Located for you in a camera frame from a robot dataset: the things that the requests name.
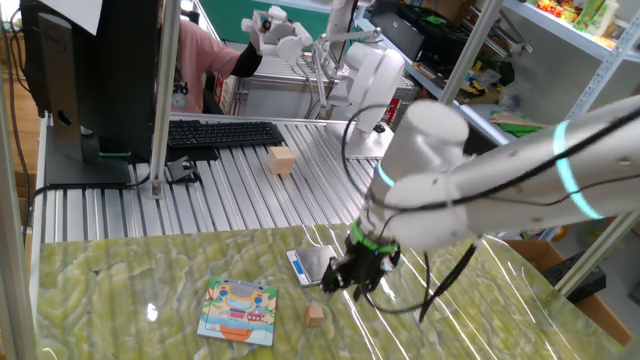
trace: person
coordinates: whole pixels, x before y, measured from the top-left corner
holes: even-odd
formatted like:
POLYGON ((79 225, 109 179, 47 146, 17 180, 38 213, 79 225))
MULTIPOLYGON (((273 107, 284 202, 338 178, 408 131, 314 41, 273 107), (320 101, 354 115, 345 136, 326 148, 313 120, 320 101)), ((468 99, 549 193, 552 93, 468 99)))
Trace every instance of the person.
MULTIPOLYGON (((159 30, 163 13, 164 1, 161 0, 158 12, 159 30)), ((261 61, 262 56, 258 55, 252 43, 243 52, 239 52, 214 39, 197 24, 181 19, 171 111, 202 113, 202 78, 205 72, 216 72, 222 78, 229 75, 250 77, 261 61)))

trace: black keyboard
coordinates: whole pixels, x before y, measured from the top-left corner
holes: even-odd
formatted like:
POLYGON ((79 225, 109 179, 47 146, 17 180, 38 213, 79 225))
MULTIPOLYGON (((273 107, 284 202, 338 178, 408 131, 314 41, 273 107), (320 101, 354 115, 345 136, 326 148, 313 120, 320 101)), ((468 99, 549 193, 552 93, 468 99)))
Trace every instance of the black keyboard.
POLYGON ((197 120, 169 122, 169 146, 174 148, 280 144, 283 141, 278 128, 265 121, 216 124, 203 124, 197 120))

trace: black sleeve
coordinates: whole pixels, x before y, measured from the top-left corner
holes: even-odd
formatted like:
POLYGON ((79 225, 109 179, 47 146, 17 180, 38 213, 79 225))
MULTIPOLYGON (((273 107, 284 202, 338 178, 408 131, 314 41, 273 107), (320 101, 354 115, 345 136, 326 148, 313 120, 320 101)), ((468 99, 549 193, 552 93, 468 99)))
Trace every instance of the black sleeve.
POLYGON ((240 54, 236 66, 233 68, 233 71, 231 71, 231 75, 249 77, 258 70, 261 62, 262 56, 258 55, 256 48, 253 44, 249 43, 247 48, 240 54))

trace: white paper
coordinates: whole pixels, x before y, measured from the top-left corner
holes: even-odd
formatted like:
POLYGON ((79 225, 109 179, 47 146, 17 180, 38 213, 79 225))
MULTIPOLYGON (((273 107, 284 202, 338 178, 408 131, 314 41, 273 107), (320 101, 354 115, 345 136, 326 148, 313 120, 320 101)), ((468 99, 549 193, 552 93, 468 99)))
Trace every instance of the white paper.
POLYGON ((102 0, 41 0, 91 34, 98 31, 102 0))

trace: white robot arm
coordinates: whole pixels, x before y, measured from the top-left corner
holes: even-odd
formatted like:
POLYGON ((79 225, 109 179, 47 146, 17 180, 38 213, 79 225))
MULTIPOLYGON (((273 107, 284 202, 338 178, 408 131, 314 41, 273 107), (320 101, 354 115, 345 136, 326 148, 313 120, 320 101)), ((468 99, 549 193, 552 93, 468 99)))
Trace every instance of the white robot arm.
MULTIPOLYGON (((332 98, 346 97, 348 106, 333 110, 332 119, 350 118, 356 111, 373 104, 389 104, 400 83, 404 72, 402 55, 392 49, 378 49, 372 46, 354 43, 345 59, 349 72, 331 93, 332 98)), ((373 133, 374 127, 382 119, 385 108, 379 107, 362 113, 351 132, 346 147, 348 158, 381 158, 390 139, 391 130, 387 134, 373 133)), ((337 137, 342 136, 341 126, 327 127, 337 137)))
POLYGON ((253 19, 242 20, 242 31, 250 34, 259 55, 284 60, 300 56, 302 49, 313 43, 302 24, 287 20, 287 13, 275 5, 269 12, 254 10, 253 19))
POLYGON ((467 159, 464 119, 442 104, 413 104, 323 290, 355 284, 356 299, 373 291, 381 262, 393 262, 398 246, 428 251, 484 233, 638 210, 639 109, 640 96, 625 99, 467 159))

